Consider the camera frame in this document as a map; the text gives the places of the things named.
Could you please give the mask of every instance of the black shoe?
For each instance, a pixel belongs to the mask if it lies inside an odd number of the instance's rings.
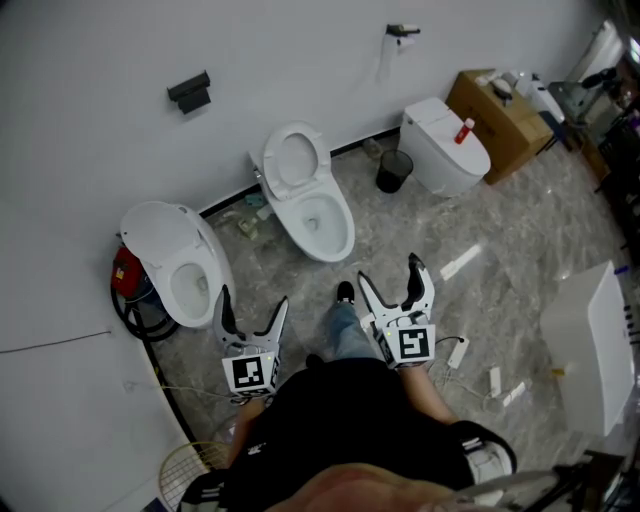
[[[349,281],[342,281],[338,285],[338,302],[348,302],[353,305],[353,300],[356,297],[356,293],[353,290],[353,286]]]
[[[317,354],[309,354],[307,356],[307,368],[317,368],[321,364],[324,364],[322,358]]]

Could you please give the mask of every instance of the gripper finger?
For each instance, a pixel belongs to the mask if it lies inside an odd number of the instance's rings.
[[[429,272],[427,272],[422,260],[414,253],[409,255],[407,294],[407,299],[402,303],[403,311],[430,308],[435,296]]]
[[[366,302],[369,311],[371,311],[376,318],[386,316],[390,310],[396,307],[395,305],[391,307],[387,306],[387,304],[382,300],[382,297],[380,297],[375,285],[371,282],[371,279],[362,272],[358,272],[358,285],[360,285],[360,291],[362,291],[364,301]]]
[[[273,312],[267,329],[263,332],[253,333],[252,343],[267,350],[277,352],[288,311],[289,299],[283,297]]]
[[[231,295],[229,288],[225,284],[220,290],[220,295],[216,300],[216,307],[213,311],[213,331],[218,341],[228,344],[232,342],[246,341],[246,335],[236,327],[236,318],[231,307]]]

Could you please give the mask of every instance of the gray tile floor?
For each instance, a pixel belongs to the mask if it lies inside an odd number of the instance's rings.
[[[386,147],[396,143],[396,138],[382,142]],[[348,279],[355,284],[362,270],[389,301],[402,300],[407,256],[413,251],[436,286],[437,336],[465,335],[471,340],[454,380],[444,382],[443,365],[431,370],[461,417],[503,435],[522,468],[573,461],[588,446],[625,453],[638,435],[640,396],[634,396],[625,423],[608,439],[569,432],[540,335],[540,313],[562,279],[607,259],[616,266],[627,263],[608,206],[593,194],[591,172],[580,156],[558,146],[493,187],[481,182],[446,200],[412,177],[394,195],[378,191],[377,165],[362,149],[334,158],[333,174],[351,208],[356,243],[346,260],[333,265],[307,258],[275,216],[259,223],[256,240],[245,238],[236,227],[238,215],[252,216],[255,209],[243,202],[209,218],[231,262],[240,328],[261,330],[281,297],[289,297],[282,383],[303,367],[308,353],[331,358],[324,317],[337,283]],[[473,246],[479,254],[444,280],[440,269]],[[360,296],[356,302],[364,315]],[[451,350],[444,342],[437,357],[446,360]],[[155,345],[155,352],[173,385],[228,393],[220,347],[211,331],[181,329]],[[469,392],[488,392],[488,369],[493,365],[502,369],[503,389],[522,381],[527,385],[527,392],[506,409]],[[233,416],[233,407],[224,400],[193,392],[175,396],[199,440],[214,438]]]

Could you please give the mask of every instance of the toilet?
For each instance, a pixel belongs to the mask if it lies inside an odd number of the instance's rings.
[[[222,285],[235,286],[227,256],[200,215],[160,201],[131,208],[120,222],[127,248],[142,262],[167,313],[185,327],[206,329]]]
[[[256,177],[293,241],[311,259],[346,258],[355,228],[349,206],[331,174],[322,135],[302,121],[271,134],[262,155],[251,155]]]
[[[491,167],[489,154],[473,131],[462,144],[454,142],[462,125],[463,121],[438,98],[404,111],[398,149],[413,159],[413,175],[435,195],[461,194]]]

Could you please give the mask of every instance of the black trash can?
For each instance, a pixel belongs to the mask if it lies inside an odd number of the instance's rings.
[[[380,167],[376,177],[376,185],[387,194],[393,194],[413,171],[413,160],[402,151],[392,149],[382,153]]]

